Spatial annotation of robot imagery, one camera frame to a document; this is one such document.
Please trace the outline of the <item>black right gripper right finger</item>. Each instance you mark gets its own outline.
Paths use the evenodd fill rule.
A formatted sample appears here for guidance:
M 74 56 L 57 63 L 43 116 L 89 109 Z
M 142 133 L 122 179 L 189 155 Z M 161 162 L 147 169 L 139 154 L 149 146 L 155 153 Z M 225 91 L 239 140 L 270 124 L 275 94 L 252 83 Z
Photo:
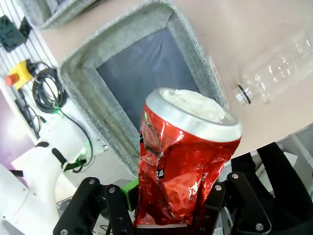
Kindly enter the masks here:
M 193 234 L 212 235 L 222 209 L 232 219 L 231 235 L 267 235 L 271 222 L 244 174 L 231 172 L 215 182 L 204 205 L 194 216 Z

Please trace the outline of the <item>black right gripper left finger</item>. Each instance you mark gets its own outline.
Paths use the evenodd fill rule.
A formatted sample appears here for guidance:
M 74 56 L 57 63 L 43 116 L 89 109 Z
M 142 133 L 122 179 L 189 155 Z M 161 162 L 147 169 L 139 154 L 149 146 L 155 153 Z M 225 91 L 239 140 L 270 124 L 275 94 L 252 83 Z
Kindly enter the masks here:
M 103 185 L 99 179 L 85 178 L 53 229 L 54 235 L 91 235 L 102 215 L 109 221 L 107 234 L 134 235 L 135 228 L 129 209 L 133 196 L 119 186 Z

